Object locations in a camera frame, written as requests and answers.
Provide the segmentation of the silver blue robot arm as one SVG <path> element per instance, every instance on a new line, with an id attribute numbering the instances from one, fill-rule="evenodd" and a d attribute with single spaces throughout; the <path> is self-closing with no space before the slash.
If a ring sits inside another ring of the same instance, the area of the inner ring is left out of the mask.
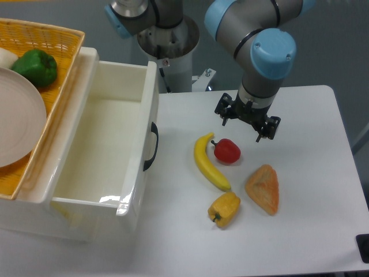
<path id="1" fill-rule="evenodd" d="M 260 139 L 274 138 L 280 119 L 267 113 L 296 55 L 293 37 L 279 26 L 313 6 L 314 1 L 214 1 L 208 7 L 205 28 L 244 71 L 237 96 L 222 96 L 215 108 L 223 121 L 239 119 Z M 199 28 L 184 14 L 182 1 L 111 1 L 105 13 L 120 37 L 136 37 L 156 63 L 164 92 L 192 90 Z"/>

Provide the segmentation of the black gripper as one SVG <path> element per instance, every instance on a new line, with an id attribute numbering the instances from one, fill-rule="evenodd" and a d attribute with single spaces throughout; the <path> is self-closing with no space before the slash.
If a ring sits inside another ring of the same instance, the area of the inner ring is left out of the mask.
<path id="1" fill-rule="evenodd" d="M 223 126 L 229 119 L 239 119 L 257 127 L 257 143 L 261 139 L 273 140 L 281 122 L 280 117 L 268 116 L 274 99 L 274 95 L 261 98 L 251 95 L 244 89 L 239 89 L 234 101 L 229 94 L 223 93 L 214 112 L 222 119 Z"/>

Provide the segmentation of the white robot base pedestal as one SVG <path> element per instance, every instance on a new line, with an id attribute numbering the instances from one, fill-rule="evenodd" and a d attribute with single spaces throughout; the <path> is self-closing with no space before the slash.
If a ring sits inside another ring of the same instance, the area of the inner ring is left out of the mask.
<path id="1" fill-rule="evenodd" d="M 193 52 L 199 43 L 199 28 L 184 15 L 171 29 L 152 26 L 137 35 L 138 45 L 158 68 L 159 92 L 192 91 Z"/>

